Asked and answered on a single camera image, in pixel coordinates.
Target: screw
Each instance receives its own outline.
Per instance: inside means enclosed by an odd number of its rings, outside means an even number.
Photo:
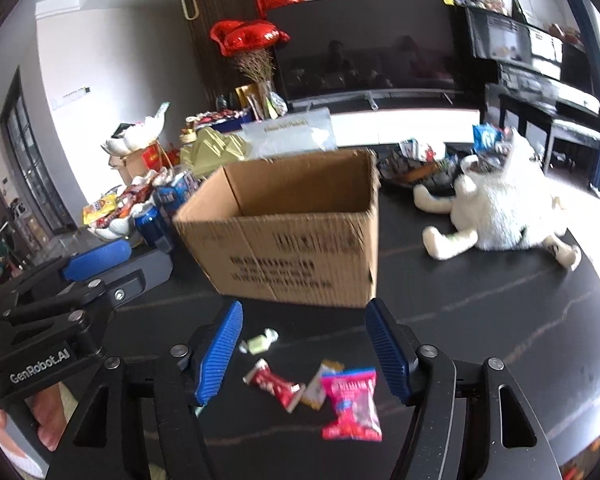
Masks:
[[[106,361],[104,361],[104,367],[107,370],[115,370],[120,366],[120,358],[119,357],[110,357]]]
[[[188,352],[187,345],[174,345],[171,347],[171,355],[174,357],[184,357]]]
[[[422,345],[420,347],[420,353],[424,355],[424,357],[435,357],[438,355],[438,349],[433,345]]]
[[[489,368],[493,368],[494,370],[502,370],[504,368],[502,359],[498,359],[497,357],[492,357],[488,362]]]
[[[69,314],[69,321],[80,321],[84,316],[84,311],[79,308],[78,310],[74,310],[71,314]]]

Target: pink candy package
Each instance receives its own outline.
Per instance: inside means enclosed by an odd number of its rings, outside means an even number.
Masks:
[[[321,381],[338,416],[338,420],[322,428],[322,438],[380,442],[382,431],[374,404],[376,370],[363,368],[324,374]]]

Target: can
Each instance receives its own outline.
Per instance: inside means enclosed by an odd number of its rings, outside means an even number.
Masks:
[[[134,216],[136,228],[149,247],[158,249],[163,253],[173,251],[173,242],[169,234],[167,222],[164,221],[160,211],[155,205],[147,203],[141,213]]]

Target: table surface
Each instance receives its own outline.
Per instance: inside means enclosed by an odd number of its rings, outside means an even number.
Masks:
[[[469,250],[446,262],[427,255],[422,229],[454,231],[447,216],[418,211],[410,192],[382,190],[379,200],[378,296],[421,342],[451,358],[481,363],[499,356],[509,365],[549,437],[558,463],[600,434],[600,279],[584,257],[567,272],[543,250]],[[571,235],[566,241],[573,243]],[[182,249],[165,284],[122,306],[109,325],[109,354],[155,355],[185,342],[224,302]],[[280,339],[259,357],[273,371],[309,381],[323,359],[347,367],[379,365],[363,328],[363,310],[241,300],[242,336],[273,328]],[[220,478],[258,480],[389,478],[412,409],[389,393],[379,373],[376,390],[383,441],[327,442],[320,429],[333,419],[299,406],[289,415],[277,400],[245,385],[258,357],[235,352],[223,387],[200,416]],[[69,381],[79,396],[93,370]],[[151,459],[156,434],[150,405],[146,433]],[[460,437],[452,435],[459,448]]]

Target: plush toy arm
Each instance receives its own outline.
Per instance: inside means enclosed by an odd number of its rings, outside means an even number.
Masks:
[[[582,259],[582,252],[577,245],[568,246],[555,235],[549,235],[545,238],[542,242],[542,246],[547,249],[565,269],[575,270]]]
[[[413,188],[413,203],[421,211],[442,215],[451,213],[454,198],[431,196],[426,187],[418,184]]]
[[[435,227],[430,226],[422,232],[422,242],[429,256],[437,260],[448,260],[477,244],[478,231],[465,229],[445,236]]]

